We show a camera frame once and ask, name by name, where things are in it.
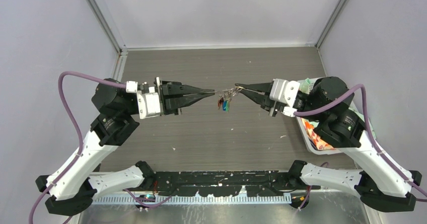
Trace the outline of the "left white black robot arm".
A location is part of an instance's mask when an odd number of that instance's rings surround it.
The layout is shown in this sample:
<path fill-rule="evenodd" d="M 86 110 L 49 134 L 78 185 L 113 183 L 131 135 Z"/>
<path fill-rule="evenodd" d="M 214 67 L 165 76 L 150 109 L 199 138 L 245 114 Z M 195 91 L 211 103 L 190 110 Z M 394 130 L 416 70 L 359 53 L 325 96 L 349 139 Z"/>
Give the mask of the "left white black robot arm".
<path fill-rule="evenodd" d="M 87 134 L 79 134 L 79 147 L 53 174 L 39 176 L 36 185 L 48 194 L 45 206 L 50 214 L 74 216 L 86 210 L 94 200 L 130 188 L 148 191 L 154 187 L 155 173 L 143 161 L 118 172 L 94 176 L 101 162 L 122 146 L 138 128 L 134 119 L 179 115 L 204 98 L 213 89 L 201 89 L 180 82 L 156 78 L 154 84 L 125 83 L 105 79 L 96 87 L 92 103 L 99 115 Z"/>

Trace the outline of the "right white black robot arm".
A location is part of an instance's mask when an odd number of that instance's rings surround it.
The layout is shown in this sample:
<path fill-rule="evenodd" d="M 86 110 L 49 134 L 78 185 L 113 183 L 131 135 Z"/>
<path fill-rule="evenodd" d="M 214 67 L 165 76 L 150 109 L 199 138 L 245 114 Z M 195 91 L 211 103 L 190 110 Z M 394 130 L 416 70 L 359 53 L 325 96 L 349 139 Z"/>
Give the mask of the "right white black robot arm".
<path fill-rule="evenodd" d="M 292 188 L 339 190 L 381 212 L 414 210 L 417 198 L 411 191 L 420 189 L 421 173 L 393 160 L 373 138 L 368 117 L 359 117 L 350 109 L 355 91 L 365 92 L 363 85 L 348 88 L 338 77 L 323 77 L 308 93 L 300 89 L 299 82 L 283 79 L 236 87 L 270 116 L 281 113 L 317 122 L 314 133 L 359 166 L 357 170 L 336 170 L 294 161 L 287 176 Z"/>

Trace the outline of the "green patterned cloth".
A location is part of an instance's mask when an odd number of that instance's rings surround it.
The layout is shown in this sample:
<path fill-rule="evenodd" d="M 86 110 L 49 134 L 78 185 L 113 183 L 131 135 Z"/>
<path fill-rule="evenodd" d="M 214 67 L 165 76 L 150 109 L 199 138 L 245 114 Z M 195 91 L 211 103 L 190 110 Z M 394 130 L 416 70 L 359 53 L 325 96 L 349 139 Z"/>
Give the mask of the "green patterned cloth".
<path fill-rule="evenodd" d="M 305 93 L 305 94 L 309 94 L 310 90 L 311 90 L 311 85 L 312 85 L 312 81 L 310 78 L 307 78 L 305 80 L 300 80 L 299 81 L 300 86 L 299 86 L 299 91 Z"/>

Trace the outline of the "white plastic basket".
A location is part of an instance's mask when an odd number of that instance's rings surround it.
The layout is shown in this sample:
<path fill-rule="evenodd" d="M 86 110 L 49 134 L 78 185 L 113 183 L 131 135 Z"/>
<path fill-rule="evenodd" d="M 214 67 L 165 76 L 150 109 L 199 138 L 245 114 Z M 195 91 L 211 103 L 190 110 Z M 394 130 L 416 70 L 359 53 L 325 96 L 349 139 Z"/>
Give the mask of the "white plastic basket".
<path fill-rule="evenodd" d="M 299 90 L 294 108 L 298 112 L 317 110 L 347 91 L 346 83 L 338 77 L 319 78 L 308 93 Z M 328 151 L 361 146 L 360 137 L 366 127 L 364 119 L 350 107 L 353 98 L 352 93 L 332 108 L 302 118 L 313 147 L 319 151 Z"/>

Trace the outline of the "orange patterned cloth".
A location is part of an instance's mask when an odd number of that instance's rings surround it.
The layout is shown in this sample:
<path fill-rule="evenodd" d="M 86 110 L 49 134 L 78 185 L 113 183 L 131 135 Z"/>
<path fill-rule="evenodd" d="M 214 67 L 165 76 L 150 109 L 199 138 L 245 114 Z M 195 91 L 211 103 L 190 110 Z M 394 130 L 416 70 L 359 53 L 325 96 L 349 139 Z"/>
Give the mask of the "orange patterned cloth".
<path fill-rule="evenodd" d="M 307 119 L 301 118 L 303 127 L 306 131 L 308 139 L 310 140 L 311 145 L 317 151 L 331 151 L 335 150 L 333 146 L 323 141 L 318 134 L 314 132 L 314 129 L 318 126 L 318 122 L 308 121 Z"/>

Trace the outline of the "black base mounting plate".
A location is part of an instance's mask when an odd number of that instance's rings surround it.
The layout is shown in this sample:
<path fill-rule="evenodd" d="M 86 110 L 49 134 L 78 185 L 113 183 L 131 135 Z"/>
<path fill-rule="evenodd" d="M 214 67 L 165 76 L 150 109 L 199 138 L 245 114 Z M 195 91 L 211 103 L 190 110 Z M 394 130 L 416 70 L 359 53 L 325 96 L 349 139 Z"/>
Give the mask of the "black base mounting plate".
<path fill-rule="evenodd" d="M 256 171 L 153 171 L 146 162 L 138 162 L 148 174 L 133 191 L 147 191 L 161 196 L 234 197 L 246 192 L 248 197 L 280 196 L 309 187 L 294 173 L 276 170 Z"/>

